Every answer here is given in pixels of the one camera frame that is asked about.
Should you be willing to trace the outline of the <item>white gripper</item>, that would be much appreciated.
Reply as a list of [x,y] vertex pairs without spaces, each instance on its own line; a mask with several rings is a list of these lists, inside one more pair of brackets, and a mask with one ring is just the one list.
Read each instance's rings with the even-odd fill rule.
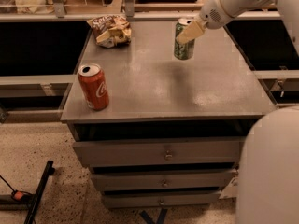
[[205,29],[219,29],[225,25],[227,16],[218,0],[208,0],[199,13],[202,20],[193,20],[177,35],[176,41],[184,45],[203,35]]

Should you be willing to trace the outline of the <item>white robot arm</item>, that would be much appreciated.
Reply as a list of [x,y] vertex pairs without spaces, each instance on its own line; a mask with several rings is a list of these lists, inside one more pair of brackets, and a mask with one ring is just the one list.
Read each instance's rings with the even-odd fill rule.
[[[299,0],[208,0],[177,42],[271,3],[299,51]],[[240,154],[235,224],[299,224],[298,106],[271,108],[250,128]]]

